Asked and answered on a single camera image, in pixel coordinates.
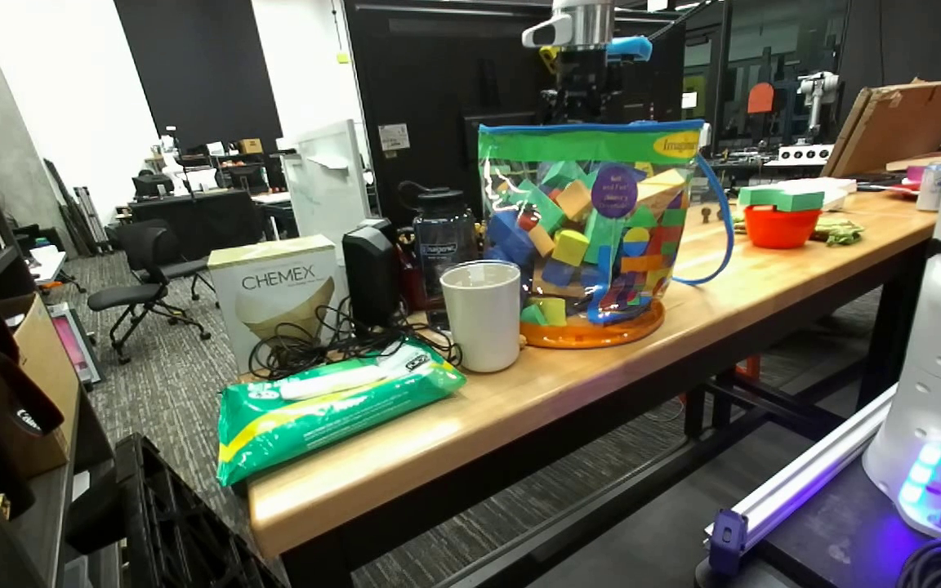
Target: box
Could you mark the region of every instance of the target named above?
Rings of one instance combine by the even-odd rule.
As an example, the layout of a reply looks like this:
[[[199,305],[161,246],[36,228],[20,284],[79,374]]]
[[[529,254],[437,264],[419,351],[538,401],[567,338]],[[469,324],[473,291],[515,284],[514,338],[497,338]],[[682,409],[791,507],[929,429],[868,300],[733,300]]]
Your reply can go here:
[[[39,477],[70,460],[74,445],[74,417],[79,417],[79,374],[70,363],[70,351],[57,338],[52,321],[45,313],[41,297],[17,297],[0,305],[0,313],[20,313],[20,327],[12,328],[20,350],[20,370],[41,388],[41,396],[63,412],[63,425],[50,433],[33,433],[20,429],[12,417],[0,417],[0,441],[12,456],[22,477]],[[12,416],[17,397],[11,396],[0,374],[0,416]]]
[[[286,345],[317,345],[341,297],[341,257],[330,238],[284,238],[208,254],[220,310],[237,374],[247,372],[250,351],[266,360],[271,338]]]

